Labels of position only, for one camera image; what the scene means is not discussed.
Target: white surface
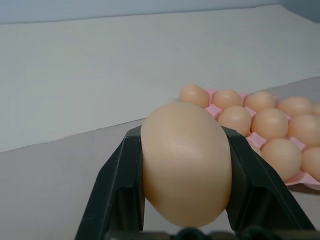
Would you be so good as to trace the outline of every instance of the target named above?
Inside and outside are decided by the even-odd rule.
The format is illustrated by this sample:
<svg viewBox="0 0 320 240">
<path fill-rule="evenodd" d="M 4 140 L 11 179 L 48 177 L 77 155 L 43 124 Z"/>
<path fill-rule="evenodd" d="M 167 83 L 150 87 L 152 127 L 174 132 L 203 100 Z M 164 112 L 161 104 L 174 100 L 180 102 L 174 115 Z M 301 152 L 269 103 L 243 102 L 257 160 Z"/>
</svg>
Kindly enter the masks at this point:
<svg viewBox="0 0 320 240">
<path fill-rule="evenodd" d="M 0 25 L 0 152 L 144 118 L 187 83 L 319 76 L 319 30 L 281 6 Z"/>
<path fill-rule="evenodd" d="M 299 90 L 296 87 L 295 91 L 291 88 L 292 93 Z M 317 91 L 309 94 L 316 97 Z M 126 132 L 141 123 L 133 121 L 0 153 L 0 239 L 74 239 L 99 170 Z M 320 195 L 293 195 L 320 229 Z M 179 229 L 146 202 L 145 231 L 176 233 Z M 231 230 L 225 212 L 201 229 L 206 233 Z"/>
<path fill-rule="evenodd" d="M 0 23 L 252 8 L 279 0 L 0 0 Z"/>
</svg>

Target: white backdrop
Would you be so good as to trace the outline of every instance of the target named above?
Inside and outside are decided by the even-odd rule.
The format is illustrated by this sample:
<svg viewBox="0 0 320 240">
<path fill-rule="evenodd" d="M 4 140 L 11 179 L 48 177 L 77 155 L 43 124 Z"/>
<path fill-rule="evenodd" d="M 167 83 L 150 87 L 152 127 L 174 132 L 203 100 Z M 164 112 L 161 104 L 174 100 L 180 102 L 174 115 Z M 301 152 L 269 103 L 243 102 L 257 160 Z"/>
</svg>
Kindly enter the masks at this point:
<svg viewBox="0 0 320 240">
<path fill-rule="evenodd" d="M 188 83 L 320 76 L 319 39 L 278 5 L 0 25 L 0 152 L 144 118 Z"/>
<path fill-rule="evenodd" d="M 0 23 L 252 8 L 278 3 L 279 0 L 0 0 Z"/>
</svg>

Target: egg shell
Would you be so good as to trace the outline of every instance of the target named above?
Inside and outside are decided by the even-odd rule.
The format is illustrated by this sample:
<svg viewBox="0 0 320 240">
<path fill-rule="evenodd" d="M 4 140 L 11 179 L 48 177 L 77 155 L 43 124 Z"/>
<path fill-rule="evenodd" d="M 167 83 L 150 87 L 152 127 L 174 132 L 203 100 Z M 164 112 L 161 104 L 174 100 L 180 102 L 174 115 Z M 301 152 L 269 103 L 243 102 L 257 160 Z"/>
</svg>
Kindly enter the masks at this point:
<svg viewBox="0 0 320 240">
<path fill-rule="evenodd" d="M 267 91 L 258 91 L 247 96 L 244 100 L 243 106 L 258 113 L 264 109 L 275 108 L 276 99 Z"/>
<path fill-rule="evenodd" d="M 320 147 L 310 147 L 303 152 L 301 169 L 320 180 Z"/>
<path fill-rule="evenodd" d="M 233 89 L 218 90 L 212 97 L 212 103 L 222 110 L 232 106 L 242 106 L 242 102 L 240 94 Z"/>
<path fill-rule="evenodd" d="M 320 117 L 320 103 L 312 106 L 312 114 L 314 116 Z"/>
<path fill-rule="evenodd" d="M 251 115 L 242 106 L 231 106 L 225 109 L 218 118 L 218 123 L 226 128 L 236 130 L 246 136 L 251 127 Z"/>
<path fill-rule="evenodd" d="M 320 146 L 320 121 L 313 115 L 298 115 L 289 121 L 288 136 L 307 146 Z"/>
<path fill-rule="evenodd" d="M 201 227 L 226 208 L 232 182 L 224 130 L 204 109 L 166 104 L 141 127 L 144 193 L 169 222 Z"/>
<path fill-rule="evenodd" d="M 302 154 L 299 148 L 283 138 L 267 142 L 261 149 L 261 154 L 284 181 L 292 178 L 300 170 L 302 164 Z"/>
<path fill-rule="evenodd" d="M 291 117 L 311 114 L 313 110 L 311 101 L 302 96 L 292 96 L 280 101 L 277 108 Z"/>
<path fill-rule="evenodd" d="M 195 104 L 203 109 L 209 106 L 209 95 L 196 84 L 188 84 L 181 88 L 179 100 L 181 102 Z"/>
<path fill-rule="evenodd" d="M 256 132 L 267 141 L 284 138 L 288 133 L 288 118 L 278 109 L 264 109 L 254 117 L 251 131 Z"/>
</svg>

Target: egg tray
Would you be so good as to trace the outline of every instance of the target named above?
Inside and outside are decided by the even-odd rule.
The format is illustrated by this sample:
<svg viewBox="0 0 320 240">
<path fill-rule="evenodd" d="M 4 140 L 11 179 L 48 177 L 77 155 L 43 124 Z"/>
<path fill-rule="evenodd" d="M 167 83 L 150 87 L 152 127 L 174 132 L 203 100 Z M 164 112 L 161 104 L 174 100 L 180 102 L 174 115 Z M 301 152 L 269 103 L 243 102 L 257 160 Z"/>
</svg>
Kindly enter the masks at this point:
<svg viewBox="0 0 320 240">
<path fill-rule="evenodd" d="M 212 104 L 212 98 L 213 98 L 214 94 L 218 91 L 218 89 L 205 89 L 205 91 L 209 95 L 209 106 L 206 107 L 205 110 L 215 120 L 218 120 L 218 117 L 223 112 L 223 110 L 221 108 L 217 107 L 216 105 Z M 246 97 L 250 93 L 238 92 L 238 94 L 241 96 L 242 104 L 243 104 L 245 99 L 246 99 Z M 251 108 L 246 106 L 245 109 L 248 110 L 248 112 L 250 113 L 252 119 L 256 116 L 257 113 L 255 111 L 253 111 Z M 291 117 L 289 115 L 287 115 L 287 114 L 285 114 L 285 115 L 286 115 L 288 121 L 290 121 Z M 263 147 L 263 145 L 267 142 L 267 140 L 265 140 L 263 137 L 261 137 L 256 132 L 249 132 L 248 136 L 246 137 L 246 139 L 250 144 L 256 146 L 258 149 L 261 149 Z M 295 144 L 300 149 L 301 152 L 303 152 L 305 150 L 306 145 L 304 145 L 302 142 L 300 142 L 295 137 L 291 136 L 291 137 L 288 137 L 287 139 L 289 141 L 291 141 L 293 144 Z M 303 172 L 302 170 L 300 170 L 293 177 L 288 179 L 285 182 L 285 184 L 287 186 L 296 185 L 296 184 L 304 184 L 304 185 L 306 185 L 307 187 L 309 187 L 311 189 L 320 191 L 320 181 L 314 179 L 312 176 L 310 176 L 310 174 L 308 174 L 307 172 Z"/>
<path fill-rule="evenodd" d="M 75 240 L 320 239 L 320 232 L 275 170 L 244 136 L 222 128 L 230 145 L 232 187 L 226 212 L 234 234 L 214 232 L 205 236 L 195 228 L 184 228 L 175 236 L 141 232 L 145 195 L 139 126 L 125 135 L 99 171 Z"/>
</svg>

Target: pink egg tray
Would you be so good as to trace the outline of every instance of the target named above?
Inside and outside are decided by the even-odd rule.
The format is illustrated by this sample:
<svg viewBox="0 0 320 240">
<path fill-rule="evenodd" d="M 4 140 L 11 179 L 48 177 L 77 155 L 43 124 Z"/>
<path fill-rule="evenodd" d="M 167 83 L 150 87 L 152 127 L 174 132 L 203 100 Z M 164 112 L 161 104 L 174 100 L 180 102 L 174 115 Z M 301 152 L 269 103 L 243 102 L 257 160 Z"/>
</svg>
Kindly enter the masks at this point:
<svg viewBox="0 0 320 240">
<path fill-rule="evenodd" d="M 222 109 L 219 107 L 215 106 L 212 104 L 212 97 L 213 95 L 218 91 L 218 89 L 205 89 L 205 91 L 209 94 L 209 106 L 205 108 L 205 110 L 210 113 L 210 115 L 217 120 L 219 115 L 222 113 Z M 246 96 L 248 96 L 250 93 L 246 92 L 238 92 L 238 94 L 242 97 L 242 103 L 244 102 Z M 245 107 L 252 118 L 255 117 L 257 114 L 255 111 L 253 111 L 249 107 Z M 263 137 L 259 136 L 256 132 L 249 132 L 248 136 L 246 136 L 247 141 L 256 146 L 257 148 L 261 149 L 263 145 L 267 142 Z M 306 145 L 304 145 L 302 142 L 297 140 L 295 137 L 289 137 L 288 138 L 292 143 L 294 143 L 298 148 L 300 149 L 301 152 L 303 152 L 306 148 Z M 295 176 L 290 178 L 285 182 L 287 186 L 290 185 L 296 185 L 296 184 L 304 184 L 307 187 L 311 189 L 315 189 L 320 191 L 320 181 L 314 179 L 312 176 L 310 176 L 308 173 L 299 171 Z"/>
</svg>

